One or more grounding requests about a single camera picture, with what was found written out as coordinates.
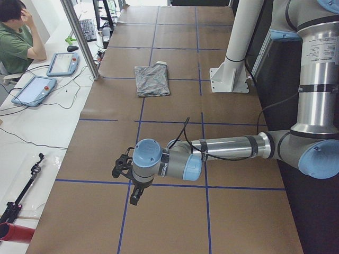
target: metal pole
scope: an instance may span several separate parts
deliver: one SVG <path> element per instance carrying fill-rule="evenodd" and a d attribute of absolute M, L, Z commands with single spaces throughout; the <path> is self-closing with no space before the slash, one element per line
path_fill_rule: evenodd
<path fill-rule="evenodd" d="M 213 93 L 248 93 L 245 57 L 264 0 L 240 0 L 225 61 L 210 69 Z"/>
<path fill-rule="evenodd" d="M 69 0 L 60 0 L 60 1 L 61 4 L 63 5 L 70 27 L 72 28 L 75 37 L 79 43 L 80 49 L 84 55 L 85 61 L 87 63 L 88 68 L 90 69 L 93 79 L 98 80 L 100 74 L 97 70 L 97 66 L 93 60 L 90 48 L 88 47 L 84 34 L 81 30 L 73 5 Z"/>

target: folded fabric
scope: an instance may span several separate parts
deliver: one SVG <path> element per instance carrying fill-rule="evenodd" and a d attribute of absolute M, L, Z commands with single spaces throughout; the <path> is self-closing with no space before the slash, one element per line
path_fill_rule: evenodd
<path fill-rule="evenodd" d="M 167 63 L 158 61 L 151 66 L 134 67 L 137 95 L 140 97 L 168 96 Z"/>

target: black hair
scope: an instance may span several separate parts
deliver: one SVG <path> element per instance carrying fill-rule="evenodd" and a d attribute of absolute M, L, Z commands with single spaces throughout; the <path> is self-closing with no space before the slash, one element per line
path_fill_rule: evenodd
<path fill-rule="evenodd" d="M 20 0 L 0 0 L 0 21 L 19 20 L 23 8 L 26 6 Z"/>

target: robot label sticker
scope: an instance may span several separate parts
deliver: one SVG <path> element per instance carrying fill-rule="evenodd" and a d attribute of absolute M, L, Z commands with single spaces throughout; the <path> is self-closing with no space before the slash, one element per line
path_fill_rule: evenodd
<path fill-rule="evenodd" d="M 323 62 L 339 64 L 338 37 L 319 38 L 302 44 L 301 66 Z"/>

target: white desk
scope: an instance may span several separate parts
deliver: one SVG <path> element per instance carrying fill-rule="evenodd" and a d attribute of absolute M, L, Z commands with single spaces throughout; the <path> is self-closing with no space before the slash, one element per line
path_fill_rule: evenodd
<path fill-rule="evenodd" d="M 83 13 L 82 19 L 88 15 L 91 15 L 91 13 Z M 47 60 L 34 61 L 29 69 L 50 64 L 51 58 L 56 52 L 67 52 L 68 43 L 65 42 L 65 39 L 70 35 L 70 32 L 71 28 L 68 21 L 62 21 L 45 45 Z M 88 44 L 93 56 L 99 49 L 98 45 L 102 47 L 101 38 L 97 36 L 97 39 L 97 41 Z M 29 107 L 19 113 L 0 116 L 0 119 L 3 121 L 0 127 L 35 144 L 67 148 L 93 82 L 89 69 L 83 69 L 86 66 L 86 62 L 82 52 L 80 49 L 77 50 L 77 52 L 79 53 L 80 59 L 77 71 L 72 77 L 58 77 L 58 84 L 55 90 L 65 86 L 82 71 L 80 76 L 75 80 L 78 85 L 71 81 L 65 87 L 52 92 L 43 101 L 44 104 L 58 103 L 63 107 L 70 107 L 78 91 L 70 109 L 66 110 L 59 105 Z M 46 76 L 47 67 L 38 68 L 32 70 L 32 72 L 38 76 Z M 32 74 L 27 72 L 15 87 L 23 87 L 31 77 Z M 12 98 L 13 97 L 9 95 L 0 107 L 0 110 L 15 107 L 16 105 L 11 103 Z M 0 111 L 0 115 L 13 113 L 23 108 L 25 107 L 21 106 Z M 23 209 L 19 217 L 23 217 L 24 219 L 17 219 L 15 221 L 15 224 L 35 228 L 66 153 L 66 149 L 37 147 L 25 143 L 2 130 L 0 130 L 0 147 L 0 214 L 5 211 L 8 201 L 13 202 L 16 200 L 28 182 L 31 176 L 31 167 L 39 161 L 38 154 L 43 153 L 45 155 L 45 159 L 40 164 L 42 167 L 41 173 L 39 173 L 33 186 L 31 186 L 21 202 Z M 1 242 L 0 254 L 25 253 L 27 247 L 28 244 L 23 243 Z"/>

